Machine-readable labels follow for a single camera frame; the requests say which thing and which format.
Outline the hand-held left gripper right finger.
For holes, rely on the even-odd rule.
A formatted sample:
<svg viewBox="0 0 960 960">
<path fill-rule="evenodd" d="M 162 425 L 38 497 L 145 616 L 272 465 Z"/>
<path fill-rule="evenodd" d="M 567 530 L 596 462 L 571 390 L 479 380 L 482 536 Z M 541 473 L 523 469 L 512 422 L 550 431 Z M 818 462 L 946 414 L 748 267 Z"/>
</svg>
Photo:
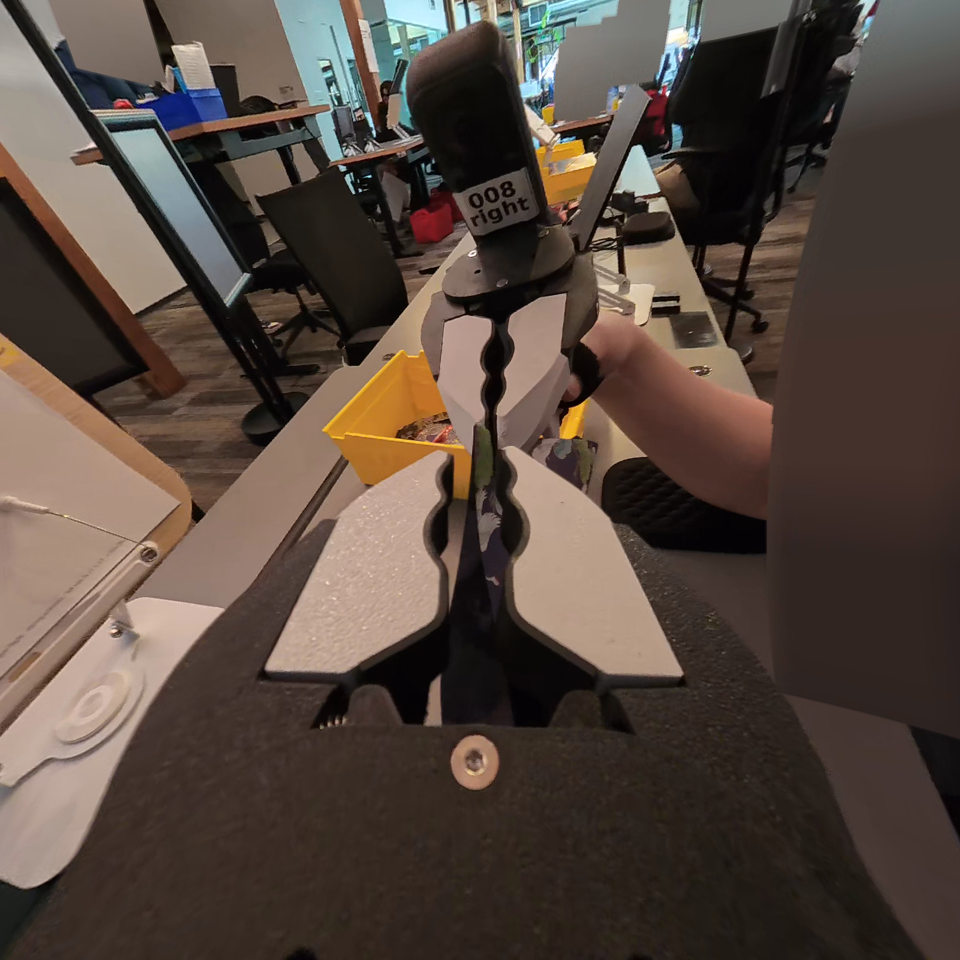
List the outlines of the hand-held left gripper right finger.
<svg viewBox="0 0 960 960">
<path fill-rule="evenodd" d="M 512 622 L 597 689 L 678 686 L 683 668 L 604 511 L 515 446 L 501 465 Z"/>
</svg>

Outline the patterned origami paper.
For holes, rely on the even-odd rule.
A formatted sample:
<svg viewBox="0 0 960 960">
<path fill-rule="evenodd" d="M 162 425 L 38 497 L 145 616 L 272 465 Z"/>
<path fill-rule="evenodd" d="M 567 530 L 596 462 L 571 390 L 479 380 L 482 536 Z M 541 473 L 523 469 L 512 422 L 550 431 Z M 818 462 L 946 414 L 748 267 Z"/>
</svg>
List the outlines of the patterned origami paper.
<svg viewBox="0 0 960 960">
<path fill-rule="evenodd" d="M 511 564 L 527 545 L 527 511 L 510 498 L 516 477 L 477 425 L 462 549 L 440 676 L 445 725 L 605 729 L 603 700 L 585 669 L 521 623 Z"/>
</svg>

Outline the person's right forearm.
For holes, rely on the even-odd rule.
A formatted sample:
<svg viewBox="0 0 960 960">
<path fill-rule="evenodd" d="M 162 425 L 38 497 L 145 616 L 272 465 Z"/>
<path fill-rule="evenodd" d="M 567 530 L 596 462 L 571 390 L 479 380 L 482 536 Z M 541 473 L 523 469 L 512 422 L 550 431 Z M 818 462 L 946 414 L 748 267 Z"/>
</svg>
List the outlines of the person's right forearm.
<svg viewBox="0 0 960 960">
<path fill-rule="evenodd" d="M 700 377 L 661 346 L 653 368 L 598 405 L 690 494 L 758 520 L 769 512 L 774 407 Z"/>
</svg>

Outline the person's right hand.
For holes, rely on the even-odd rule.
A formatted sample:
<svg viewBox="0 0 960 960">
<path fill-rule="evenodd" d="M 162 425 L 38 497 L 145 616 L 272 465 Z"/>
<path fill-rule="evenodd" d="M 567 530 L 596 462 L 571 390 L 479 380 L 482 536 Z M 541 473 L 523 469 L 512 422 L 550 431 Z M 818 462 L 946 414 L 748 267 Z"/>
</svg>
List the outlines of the person's right hand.
<svg viewBox="0 0 960 960">
<path fill-rule="evenodd" d="M 630 317 L 602 309 L 593 326 L 570 350 L 569 377 L 559 402 L 568 411 L 592 395 L 609 400 L 653 369 L 661 348 Z"/>
</svg>

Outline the stack of origami papers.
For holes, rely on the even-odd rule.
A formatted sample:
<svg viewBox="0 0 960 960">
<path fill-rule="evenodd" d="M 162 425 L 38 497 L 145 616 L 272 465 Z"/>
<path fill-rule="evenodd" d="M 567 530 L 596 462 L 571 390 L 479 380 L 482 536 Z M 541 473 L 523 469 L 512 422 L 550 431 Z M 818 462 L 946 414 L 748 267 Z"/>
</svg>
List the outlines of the stack of origami papers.
<svg viewBox="0 0 960 960">
<path fill-rule="evenodd" d="M 400 441 L 461 446 L 447 411 L 427 415 L 401 426 L 394 435 Z"/>
</svg>

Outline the yellow plastic bin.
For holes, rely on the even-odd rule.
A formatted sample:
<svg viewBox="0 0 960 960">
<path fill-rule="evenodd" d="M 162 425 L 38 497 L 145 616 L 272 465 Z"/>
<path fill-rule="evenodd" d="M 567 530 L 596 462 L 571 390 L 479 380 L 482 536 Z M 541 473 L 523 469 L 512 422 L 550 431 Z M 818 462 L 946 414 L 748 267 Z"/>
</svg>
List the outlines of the yellow plastic bin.
<svg viewBox="0 0 960 960">
<path fill-rule="evenodd" d="M 580 139 L 560 142 L 547 150 L 536 151 L 539 169 L 549 206 L 581 197 L 594 172 L 596 155 L 585 149 Z"/>
<path fill-rule="evenodd" d="M 453 495 L 466 499 L 472 457 L 461 445 L 399 440 L 397 431 L 417 419 L 447 411 L 426 354 L 400 351 L 324 428 L 367 486 L 375 486 L 414 464 L 436 447 L 454 461 Z"/>
</svg>

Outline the red bag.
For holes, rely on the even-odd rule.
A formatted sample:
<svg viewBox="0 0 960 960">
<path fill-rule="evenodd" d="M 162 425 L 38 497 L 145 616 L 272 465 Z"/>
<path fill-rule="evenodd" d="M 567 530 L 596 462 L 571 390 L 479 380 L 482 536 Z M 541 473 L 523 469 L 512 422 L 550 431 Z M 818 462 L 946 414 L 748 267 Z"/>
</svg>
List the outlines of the red bag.
<svg viewBox="0 0 960 960">
<path fill-rule="evenodd" d="M 465 222 L 458 202 L 448 189 L 435 189 L 426 205 L 412 211 L 410 227 L 414 240 L 421 245 L 435 244 L 453 233 L 457 224 Z"/>
</svg>

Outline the black office chair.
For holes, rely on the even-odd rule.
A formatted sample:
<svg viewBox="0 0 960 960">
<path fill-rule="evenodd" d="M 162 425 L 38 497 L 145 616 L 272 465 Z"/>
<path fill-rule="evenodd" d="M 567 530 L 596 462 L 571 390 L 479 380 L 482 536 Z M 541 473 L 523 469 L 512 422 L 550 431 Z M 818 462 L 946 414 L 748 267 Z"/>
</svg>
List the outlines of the black office chair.
<svg viewBox="0 0 960 960">
<path fill-rule="evenodd" d="M 728 307 L 726 343 L 741 313 L 750 315 L 753 332 L 769 328 L 748 303 L 748 273 L 783 201 L 788 112 L 820 32 L 814 23 L 815 14 L 808 13 L 777 27 L 700 41 L 669 98 L 669 118 L 682 138 L 667 158 L 684 175 L 695 202 L 684 210 L 671 203 L 671 214 L 679 237 L 692 248 L 704 293 Z M 731 293 L 704 273 L 708 249 L 729 245 L 742 248 Z"/>
<path fill-rule="evenodd" d="M 323 299 L 345 363 L 361 364 L 409 305 L 390 249 L 336 170 L 256 199 Z"/>
</svg>

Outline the wooden standing desk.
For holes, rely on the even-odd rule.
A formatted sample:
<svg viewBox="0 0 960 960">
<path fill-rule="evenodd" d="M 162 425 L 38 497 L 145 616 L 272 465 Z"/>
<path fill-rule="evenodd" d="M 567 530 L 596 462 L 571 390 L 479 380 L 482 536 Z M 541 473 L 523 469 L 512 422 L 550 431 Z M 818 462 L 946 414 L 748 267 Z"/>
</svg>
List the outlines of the wooden standing desk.
<svg viewBox="0 0 960 960">
<path fill-rule="evenodd" d="M 202 121 L 173 130 L 161 126 L 159 131 L 175 144 L 198 142 L 194 152 L 201 159 L 234 161 L 320 139 L 317 118 L 330 112 L 329 105 L 317 104 Z"/>
</svg>

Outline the wooden instruction board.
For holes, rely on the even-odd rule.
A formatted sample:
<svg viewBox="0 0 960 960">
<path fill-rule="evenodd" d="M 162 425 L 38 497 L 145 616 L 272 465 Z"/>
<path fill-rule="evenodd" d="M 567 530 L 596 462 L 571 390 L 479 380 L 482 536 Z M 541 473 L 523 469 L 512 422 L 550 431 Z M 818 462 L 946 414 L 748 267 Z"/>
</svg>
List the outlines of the wooden instruction board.
<svg viewBox="0 0 960 960">
<path fill-rule="evenodd" d="M 1 368 L 81 433 L 176 500 L 174 511 L 150 535 L 161 556 L 166 557 L 184 538 L 191 524 L 193 501 L 180 474 L 4 335 L 1 336 Z"/>
</svg>

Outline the blue storage box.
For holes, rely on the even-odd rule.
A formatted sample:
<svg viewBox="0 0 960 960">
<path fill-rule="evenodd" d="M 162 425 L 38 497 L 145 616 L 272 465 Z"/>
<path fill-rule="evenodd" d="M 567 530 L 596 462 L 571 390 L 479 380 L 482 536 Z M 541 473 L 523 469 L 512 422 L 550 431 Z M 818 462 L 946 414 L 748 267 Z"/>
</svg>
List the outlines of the blue storage box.
<svg viewBox="0 0 960 960">
<path fill-rule="evenodd" d="M 138 102 L 136 107 L 153 112 L 169 133 L 229 117 L 216 87 L 164 93 L 152 100 Z"/>
</svg>

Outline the white plastic container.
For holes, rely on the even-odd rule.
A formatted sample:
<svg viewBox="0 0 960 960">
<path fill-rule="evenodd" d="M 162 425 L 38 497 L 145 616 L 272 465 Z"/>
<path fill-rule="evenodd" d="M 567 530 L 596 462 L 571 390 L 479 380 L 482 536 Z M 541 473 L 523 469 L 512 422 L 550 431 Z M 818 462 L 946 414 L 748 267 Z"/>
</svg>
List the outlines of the white plastic container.
<svg viewBox="0 0 960 960">
<path fill-rule="evenodd" d="M 213 77 L 205 46 L 202 42 L 174 43 L 171 47 L 175 68 L 185 90 L 213 90 Z"/>
</svg>

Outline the grey framed panel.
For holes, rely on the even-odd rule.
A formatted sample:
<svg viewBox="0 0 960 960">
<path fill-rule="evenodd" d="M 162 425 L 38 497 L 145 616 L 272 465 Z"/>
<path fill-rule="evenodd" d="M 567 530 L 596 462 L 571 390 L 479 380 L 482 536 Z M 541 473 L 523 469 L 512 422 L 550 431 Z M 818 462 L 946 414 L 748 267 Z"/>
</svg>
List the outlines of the grey framed panel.
<svg viewBox="0 0 960 960">
<path fill-rule="evenodd" d="M 138 184 L 196 264 L 198 277 L 224 309 L 244 298 L 251 270 L 151 110 L 94 110 Z"/>
</svg>

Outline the printed instruction sheet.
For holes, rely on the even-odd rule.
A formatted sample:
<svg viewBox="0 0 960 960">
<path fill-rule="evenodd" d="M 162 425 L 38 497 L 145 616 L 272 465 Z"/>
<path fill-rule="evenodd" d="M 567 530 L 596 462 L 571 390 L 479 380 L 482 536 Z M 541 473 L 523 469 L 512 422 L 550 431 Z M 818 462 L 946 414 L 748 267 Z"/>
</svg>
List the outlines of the printed instruction sheet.
<svg viewBox="0 0 960 960">
<path fill-rule="evenodd" d="M 179 501 L 1 375 L 1 668 L 7 673 Z"/>
</svg>

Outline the black framed screen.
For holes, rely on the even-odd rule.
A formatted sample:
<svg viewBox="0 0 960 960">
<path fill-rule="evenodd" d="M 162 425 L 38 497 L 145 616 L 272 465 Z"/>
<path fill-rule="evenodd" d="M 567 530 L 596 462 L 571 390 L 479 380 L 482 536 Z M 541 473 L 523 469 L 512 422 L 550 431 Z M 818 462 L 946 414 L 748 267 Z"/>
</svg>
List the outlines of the black framed screen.
<svg viewBox="0 0 960 960">
<path fill-rule="evenodd" d="M 148 372 L 6 181 L 1 185 L 1 331 L 85 399 Z"/>
</svg>

